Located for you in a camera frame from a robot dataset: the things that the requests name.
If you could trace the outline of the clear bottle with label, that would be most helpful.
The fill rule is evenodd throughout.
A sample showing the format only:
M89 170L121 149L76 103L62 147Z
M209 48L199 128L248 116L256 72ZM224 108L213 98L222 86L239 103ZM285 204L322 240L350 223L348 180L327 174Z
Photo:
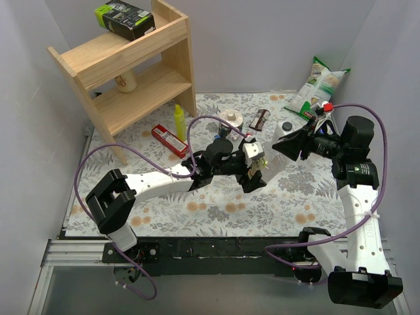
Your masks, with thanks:
M280 172L285 171L288 163L289 159L286 156L275 151L273 154L260 157L259 159L253 161L251 169L249 170L249 176L252 177L260 171L262 180L265 183L269 183Z

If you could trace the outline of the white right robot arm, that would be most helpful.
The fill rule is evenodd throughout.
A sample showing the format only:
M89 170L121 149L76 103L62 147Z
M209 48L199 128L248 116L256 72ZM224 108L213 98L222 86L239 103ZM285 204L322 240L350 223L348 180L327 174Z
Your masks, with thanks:
M345 212L347 253L341 253L329 232L321 228L305 228L299 243L328 275L333 303L383 308L401 294L403 282L391 274L383 253L376 213L383 193L377 168L368 159L373 136L373 122L354 115L339 135L319 132L317 123L310 120L272 147L293 161L310 154L332 161L331 172Z

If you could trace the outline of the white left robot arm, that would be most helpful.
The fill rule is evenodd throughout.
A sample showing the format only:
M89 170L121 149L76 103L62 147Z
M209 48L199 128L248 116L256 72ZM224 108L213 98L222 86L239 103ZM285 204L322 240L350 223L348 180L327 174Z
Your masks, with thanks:
M227 139L214 140L205 150L162 171L123 174L108 171L85 198L99 232L122 252L137 244L129 224L132 208L141 202L176 193L191 192L207 186L215 176L234 176L243 192L266 186L262 169L266 167L263 146L252 136L242 140L237 150Z

